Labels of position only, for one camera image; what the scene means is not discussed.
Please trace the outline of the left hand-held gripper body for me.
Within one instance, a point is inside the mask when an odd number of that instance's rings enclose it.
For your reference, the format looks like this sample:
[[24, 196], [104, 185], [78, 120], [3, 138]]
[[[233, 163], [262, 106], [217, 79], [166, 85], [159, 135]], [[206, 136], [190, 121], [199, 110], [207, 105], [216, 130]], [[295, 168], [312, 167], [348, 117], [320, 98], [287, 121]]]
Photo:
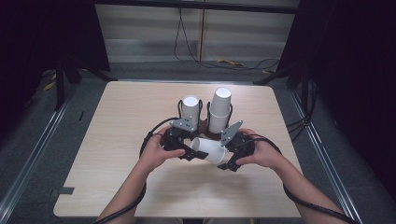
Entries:
[[173, 119], [169, 122], [170, 127], [163, 134], [163, 148], [167, 151], [183, 149], [184, 154], [179, 158], [192, 160], [194, 158], [194, 150], [188, 147], [184, 140], [190, 138], [194, 131], [190, 119], [180, 118]]

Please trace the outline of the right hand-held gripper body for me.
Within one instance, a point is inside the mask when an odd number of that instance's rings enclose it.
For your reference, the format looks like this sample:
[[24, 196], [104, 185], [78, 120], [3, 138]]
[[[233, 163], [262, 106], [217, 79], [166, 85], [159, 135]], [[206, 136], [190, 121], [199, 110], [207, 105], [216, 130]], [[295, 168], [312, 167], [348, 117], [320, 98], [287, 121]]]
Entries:
[[220, 144], [233, 153], [234, 159], [244, 158], [254, 152], [254, 143], [251, 137], [240, 132], [243, 121], [228, 126], [220, 132]]

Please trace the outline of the white paper cup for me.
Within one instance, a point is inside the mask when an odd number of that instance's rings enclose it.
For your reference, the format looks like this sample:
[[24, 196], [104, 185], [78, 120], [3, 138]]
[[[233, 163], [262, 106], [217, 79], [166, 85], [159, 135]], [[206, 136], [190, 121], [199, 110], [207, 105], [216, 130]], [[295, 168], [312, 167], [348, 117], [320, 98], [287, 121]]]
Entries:
[[208, 130], [211, 133], [220, 133], [227, 127], [232, 113], [233, 107], [231, 105], [221, 110], [210, 106], [208, 110]]
[[230, 113], [232, 93], [225, 87], [217, 88], [211, 102], [210, 111], [218, 117], [225, 117]]
[[219, 141], [196, 137], [191, 141], [191, 148], [207, 153], [205, 159], [213, 164], [220, 164], [226, 154], [226, 148]]
[[188, 95], [182, 100], [181, 117], [189, 119], [195, 131], [198, 130], [199, 105], [200, 100], [193, 95]]

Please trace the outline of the brown base wire cup rack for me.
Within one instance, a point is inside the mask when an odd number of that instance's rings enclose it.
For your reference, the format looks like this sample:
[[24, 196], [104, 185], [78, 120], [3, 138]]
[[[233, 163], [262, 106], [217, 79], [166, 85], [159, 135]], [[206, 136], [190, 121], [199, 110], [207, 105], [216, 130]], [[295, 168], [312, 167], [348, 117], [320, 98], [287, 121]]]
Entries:
[[[208, 130], [208, 110], [210, 106], [211, 106], [210, 102], [208, 102], [206, 105], [203, 105], [203, 101], [200, 100], [198, 130], [197, 131], [194, 130], [194, 133], [204, 134], [206, 137], [212, 140], [220, 140], [220, 133], [211, 133]], [[178, 110], [178, 115], [180, 117], [181, 117], [181, 107], [182, 107], [182, 100], [179, 100], [177, 103], [177, 110]]]

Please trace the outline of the person's right hand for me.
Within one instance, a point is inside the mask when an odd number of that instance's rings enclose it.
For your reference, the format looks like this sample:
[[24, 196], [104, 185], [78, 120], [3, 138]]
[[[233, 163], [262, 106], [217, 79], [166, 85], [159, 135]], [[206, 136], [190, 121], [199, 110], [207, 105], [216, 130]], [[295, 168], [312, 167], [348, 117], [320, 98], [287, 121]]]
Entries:
[[258, 164], [273, 171], [279, 168], [284, 157], [274, 147], [250, 129], [240, 129], [239, 132], [254, 139], [255, 149], [252, 155], [238, 159], [236, 161], [238, 165]]

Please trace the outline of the person's left hand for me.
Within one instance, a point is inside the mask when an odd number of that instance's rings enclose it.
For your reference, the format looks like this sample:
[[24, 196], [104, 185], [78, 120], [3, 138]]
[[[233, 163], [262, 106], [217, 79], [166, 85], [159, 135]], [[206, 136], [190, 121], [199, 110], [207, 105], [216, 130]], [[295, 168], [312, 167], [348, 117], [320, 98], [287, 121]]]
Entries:
[[166, 160], [178, 158], [185, 154], [183, 149], [167, 151], [163, 148], [163, 135], [169, 129], [170, 126], [166, 126], [150, 137], [138, 160], [138, 163], [136, 164], [136, 167], [140, 172], [149, 174], [162, 165]]

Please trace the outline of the black metal stand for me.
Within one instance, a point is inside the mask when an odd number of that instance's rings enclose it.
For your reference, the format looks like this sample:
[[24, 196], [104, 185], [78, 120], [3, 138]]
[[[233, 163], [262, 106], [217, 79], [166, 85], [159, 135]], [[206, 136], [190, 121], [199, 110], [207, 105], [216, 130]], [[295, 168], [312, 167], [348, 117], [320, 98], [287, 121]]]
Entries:
[[285, 77], [286, 87], [289, 90], [295, 91], [301, 87], [301, 94], [303, 96], [303, 103], [307, 104], [308, 90], [309, 90], [309, 70], [302, 63], [292, 63], [284, 68], [277, 68], [275, 72], [271, 72], [268, 77], [261, 80], [254, 81], [254, 85], [265, 86], [275, 79]]
[[56, 62], [56, 93], [57, 93], [57, 105], [56, 110], [60, 109], [65, 103], [65, 88], [64, 88], [64, 78], [67, 77], [71, 84], [79, 84], [82, 80], [79, 69], [86, 69], [93, 75], [101, 78], [103, 81], [117, 81], [116, 78], [110, 77], [100, 70], [94, 68], [92, 65], [84, 62], [78, 57], [72, 55], [62, 55]]

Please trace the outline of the black metal bar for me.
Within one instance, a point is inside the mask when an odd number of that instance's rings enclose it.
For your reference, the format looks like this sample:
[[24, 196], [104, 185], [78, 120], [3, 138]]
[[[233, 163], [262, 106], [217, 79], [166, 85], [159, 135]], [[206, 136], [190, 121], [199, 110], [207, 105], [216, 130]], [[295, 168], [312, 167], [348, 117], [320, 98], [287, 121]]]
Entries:
[[172, 8], [190, 8], [190, 9], [208, 9], [238, 12], [260, 12], [275, 14], [303, 14], [304, 10], [298, 7], [274, 7], [274, 6], [256, 6], [244, 4], [229, 3], [210, 3], [196, 1], [178, 1], [178, 0], [92, 0], [94, 4], [114, 5], [114, 6], [134, 6], [134, 7], [172, 7]]

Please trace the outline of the dark tape patch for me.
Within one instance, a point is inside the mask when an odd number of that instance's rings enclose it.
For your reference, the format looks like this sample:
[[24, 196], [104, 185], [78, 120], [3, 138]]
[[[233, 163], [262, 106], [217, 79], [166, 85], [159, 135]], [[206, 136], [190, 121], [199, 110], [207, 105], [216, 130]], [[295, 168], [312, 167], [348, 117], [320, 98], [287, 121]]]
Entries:
[[71, 195], [74, 192], [74, 188], [70, 187], [61, 187], [58, 189], [53, 189], [50, 193], [50, 196], [57, 196], [61, 194]]

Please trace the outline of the black curtain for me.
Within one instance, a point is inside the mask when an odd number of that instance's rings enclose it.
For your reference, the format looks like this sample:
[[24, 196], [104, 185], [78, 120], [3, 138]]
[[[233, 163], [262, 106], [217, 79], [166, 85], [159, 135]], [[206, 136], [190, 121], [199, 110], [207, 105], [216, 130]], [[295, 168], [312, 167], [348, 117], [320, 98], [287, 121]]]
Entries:
[[65, 56], [109, 69], [93, 0], [0, 0], [0, 139]]
[[300, 0], [280, 67], [304, 74], [396, 201], [396, 0]]

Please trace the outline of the metal floor rail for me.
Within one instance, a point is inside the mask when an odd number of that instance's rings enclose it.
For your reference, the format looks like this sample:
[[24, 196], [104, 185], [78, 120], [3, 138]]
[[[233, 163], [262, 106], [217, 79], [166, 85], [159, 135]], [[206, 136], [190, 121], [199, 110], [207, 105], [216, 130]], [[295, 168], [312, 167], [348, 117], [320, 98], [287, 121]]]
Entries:
[[304, 128], [314, 146], [315, 151], [318, 154], [318, 158], [323, 166], [323, 169], [329, 178], [329, 181], [332, 185], [334, 193], [341, 204], [343, 211], [347, 216], [353, 218], [358, 224], [362, 224], [361, 217], [357, 211], [353, 200], [351, 199], [347, 189], [341, 180], [340, 175], [337, 173], [332, 160], [326, 150], [326, 147], [323, 145], [323, 142], [316, 130], [316, 127], [312, 121], [307, 120], [307, 114], [303, 109], [303, 102], [296, 91], [290, 92], [291, 98], [296, 106], [296, 109], [299, 113], [299, 116], [304, 120]]
[[64, 100], [57, 101], [57, 107], [52, 113], [52, 116], [45, 128], [40, 135], [40, 138], [35, 144], [32, 152], [28, 159], [20, 169], [18, 175], [13, 181], [12, 185], [8, 188], [6, 194], [0, 201], [0, 224], [7, 224], [9, 217], [11, 216], [18, 200], [23, 194], [29, 179], [31, 178], [35, 168], [37, 167], [39, 160], [41, 159], [44, 151], [55, 133], [56, 129], [61, 122], [64, 113], [69, 106], [70, 101], [73, 99], [75, 92], [78, 89], [78, 84], [72, 84], [69, 93], [64, 97]]

